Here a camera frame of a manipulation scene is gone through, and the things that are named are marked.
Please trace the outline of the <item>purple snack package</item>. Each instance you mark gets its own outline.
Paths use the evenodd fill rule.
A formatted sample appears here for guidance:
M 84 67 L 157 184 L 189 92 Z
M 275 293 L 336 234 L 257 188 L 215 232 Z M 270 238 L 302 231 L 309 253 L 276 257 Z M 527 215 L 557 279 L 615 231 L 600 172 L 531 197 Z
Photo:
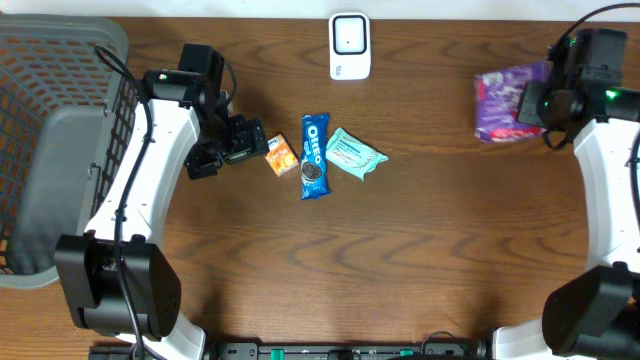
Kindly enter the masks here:
M 524 86 L 531 80 L 544 81 L 546 62 L 503 68 L 477 75 L 475 86 L 475 136 L 485 143 L 512 143 L 539 137 L 540 127 L 517 121 L 518 104 Z

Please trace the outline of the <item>orange snack packet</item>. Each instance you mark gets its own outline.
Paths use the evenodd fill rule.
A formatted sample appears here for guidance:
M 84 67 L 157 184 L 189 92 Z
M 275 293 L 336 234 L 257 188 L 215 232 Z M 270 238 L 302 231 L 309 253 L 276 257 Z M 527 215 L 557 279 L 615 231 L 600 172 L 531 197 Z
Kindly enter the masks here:
M 268 141 L 268 148 L 265 160 L 277 177 L 299 165 L 298 157 L 282 134 L 271 138 Z

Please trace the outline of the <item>blue Oreo cookie pack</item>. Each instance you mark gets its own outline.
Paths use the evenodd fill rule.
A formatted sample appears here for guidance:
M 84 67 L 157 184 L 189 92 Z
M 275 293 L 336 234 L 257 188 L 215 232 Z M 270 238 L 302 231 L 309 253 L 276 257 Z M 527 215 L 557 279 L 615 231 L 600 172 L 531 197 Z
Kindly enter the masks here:
M 302 200 L 318 199 L 331 193 L 326 160 L 329 122 L 329 114 L 304 115 L 302 118 Z

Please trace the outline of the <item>mint green wipes pack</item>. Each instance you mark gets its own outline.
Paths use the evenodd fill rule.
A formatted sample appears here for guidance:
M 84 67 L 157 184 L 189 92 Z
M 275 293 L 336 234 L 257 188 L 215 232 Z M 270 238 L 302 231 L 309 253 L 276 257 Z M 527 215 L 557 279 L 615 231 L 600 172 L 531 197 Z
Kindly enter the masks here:
M 389 160 L 385 154 L 361 142 L 343 128 L 337 128 L 329 139 L 326 158 L 361 181 L 380 163 Z

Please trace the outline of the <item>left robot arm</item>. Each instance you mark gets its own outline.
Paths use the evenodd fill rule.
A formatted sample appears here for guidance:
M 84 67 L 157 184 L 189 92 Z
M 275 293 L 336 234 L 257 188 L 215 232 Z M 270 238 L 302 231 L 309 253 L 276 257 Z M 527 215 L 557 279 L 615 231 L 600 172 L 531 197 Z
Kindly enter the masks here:
M 232 69 L 208 45 L 184 46 L 174 70 L 135 78 L 103 46 L 95 54 L 138 98 L 131 140 L 99 210 L 79 235 L 62 236 L 54 263 L 74 324 L 127 341 L 132 359 L 209 359 L 206 332 L 181 312 L 181 283 L 161 247 L 181 173 L 214 176 L 269 150 L 259 119 L 229 110 Z

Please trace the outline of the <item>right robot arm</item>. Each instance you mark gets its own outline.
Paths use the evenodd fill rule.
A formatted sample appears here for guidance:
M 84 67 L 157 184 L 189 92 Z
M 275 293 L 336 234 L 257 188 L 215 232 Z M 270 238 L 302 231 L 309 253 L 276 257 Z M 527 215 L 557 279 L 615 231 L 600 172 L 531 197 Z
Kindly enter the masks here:
M 530 81 L 521 123 L 561 132 L 585 189 L 585 272 L 547 298 L 538 320 L 492 334 L 494 359 L 639 356 L 639 93 L 622 87 L 627 36 L 582 29 L 551 48 L 552 69 Z

